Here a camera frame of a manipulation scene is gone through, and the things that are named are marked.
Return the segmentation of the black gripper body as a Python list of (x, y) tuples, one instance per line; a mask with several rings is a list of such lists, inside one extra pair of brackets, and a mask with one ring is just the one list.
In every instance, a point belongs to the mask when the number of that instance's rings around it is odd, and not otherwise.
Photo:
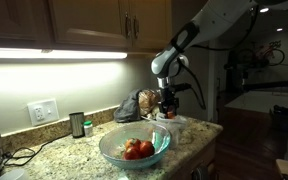
[(165, 115), (168, 113), (176, 115), (179, 107), (179, 99), (175, 97), (176, 91), (173, 88), (164, 88), (160, 89), (159, 93), (161, 97), (159, 101), (160, 111)]

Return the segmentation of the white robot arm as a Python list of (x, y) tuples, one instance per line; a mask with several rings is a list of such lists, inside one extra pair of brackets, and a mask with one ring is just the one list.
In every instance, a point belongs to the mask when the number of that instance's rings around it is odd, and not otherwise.
[(176, 114), (178, 99), (174, 97), (175, 85), (172, 78), (178, 75), (182, 68), (179, 59), (185, 50), (200, 42), (219, 37), (256, 5), (274, 10), (288, 10), (288, 0), (208, 0), (155, 56), (151, 70), (158, 79), (161, 92), (159, 108), (163, 114)]

